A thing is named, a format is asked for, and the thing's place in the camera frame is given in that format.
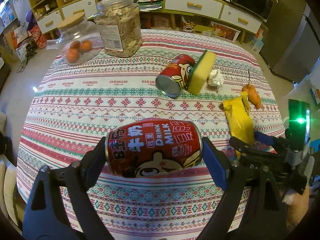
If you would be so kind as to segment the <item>person's right hand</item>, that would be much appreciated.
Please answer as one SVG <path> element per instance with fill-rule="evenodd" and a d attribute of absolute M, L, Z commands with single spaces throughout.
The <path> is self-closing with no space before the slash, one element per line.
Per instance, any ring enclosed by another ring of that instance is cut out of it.
<path fill-rule="evenodd" d="M 288 232 L 292 232 L 307 213 L 309 208 L 309 194 L 310 190 L 308 185 L 306 185 L 302 195 L 292 189 L 280 191 L 281 200 L 288 207 L 286 219 Z"/>

